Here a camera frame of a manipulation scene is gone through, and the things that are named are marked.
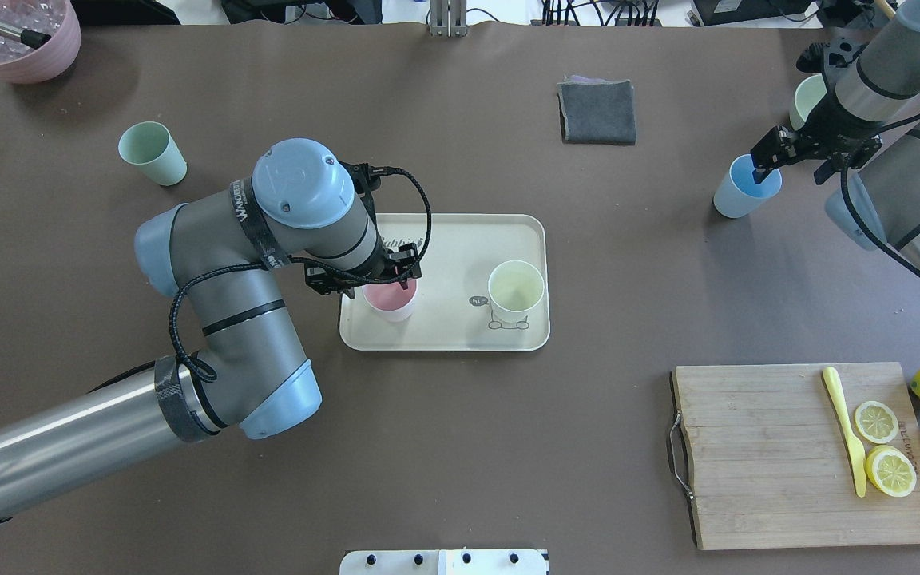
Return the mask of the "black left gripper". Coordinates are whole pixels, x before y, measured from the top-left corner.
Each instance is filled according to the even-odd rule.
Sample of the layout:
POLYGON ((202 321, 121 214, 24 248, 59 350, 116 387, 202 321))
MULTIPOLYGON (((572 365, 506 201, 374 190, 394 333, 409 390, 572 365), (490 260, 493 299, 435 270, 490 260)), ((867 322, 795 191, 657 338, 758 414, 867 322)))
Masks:
POLYGON ((408 290, 406 284, 421 276, 420 260, 420 243, 402 244, 397 250, 376 243, 368 260, 349 272, 306 258, 304 283, 320 295, 339 294, 348 298, 354 298, 354 290, 365 285, 397 284, 408 290))

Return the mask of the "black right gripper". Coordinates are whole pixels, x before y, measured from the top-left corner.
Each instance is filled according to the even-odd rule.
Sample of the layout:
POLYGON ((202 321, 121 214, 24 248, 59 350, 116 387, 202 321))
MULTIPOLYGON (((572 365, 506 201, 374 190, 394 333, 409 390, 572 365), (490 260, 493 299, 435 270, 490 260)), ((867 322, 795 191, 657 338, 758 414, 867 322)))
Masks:
POLYGON ((810 159, 848 159, 864 165, 882 147, 876 134, 880 121, 866 121, 847 112, 834 94, 828 94, 793 131, 776 126, 751 149, 753 181, 764 181, 778 168, 810 159))

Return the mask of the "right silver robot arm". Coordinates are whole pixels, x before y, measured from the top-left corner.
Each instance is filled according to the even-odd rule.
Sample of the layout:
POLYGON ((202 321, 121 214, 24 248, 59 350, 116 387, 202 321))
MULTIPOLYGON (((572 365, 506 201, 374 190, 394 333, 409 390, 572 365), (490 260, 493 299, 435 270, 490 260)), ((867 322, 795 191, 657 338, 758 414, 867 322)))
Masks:
POLYGON ((814 43, 796 65, 821 73, 826 94, 802 127, 776 126, 752 147, 752 181, 820 161, 815 182, 840 178, 830 218, 920 279, 920 1, 903 3, 870 42, 814 43))

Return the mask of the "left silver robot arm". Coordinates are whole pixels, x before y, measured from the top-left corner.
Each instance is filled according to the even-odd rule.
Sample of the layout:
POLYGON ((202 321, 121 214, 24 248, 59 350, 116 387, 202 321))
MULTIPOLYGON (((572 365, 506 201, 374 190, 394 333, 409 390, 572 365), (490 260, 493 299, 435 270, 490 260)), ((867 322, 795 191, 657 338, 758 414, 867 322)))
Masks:
POLYGON ((320 295, 419 277, 428 239, 397 250, 381 240, 372 193, 387 176, 409 172, 293 138, 226 192, 143 223, 135 254, 172 300, 174 352, 0 429, 0 525, 230 426, 265 439, 310 418, 322 395, 273 272, 300 264, 320 295))

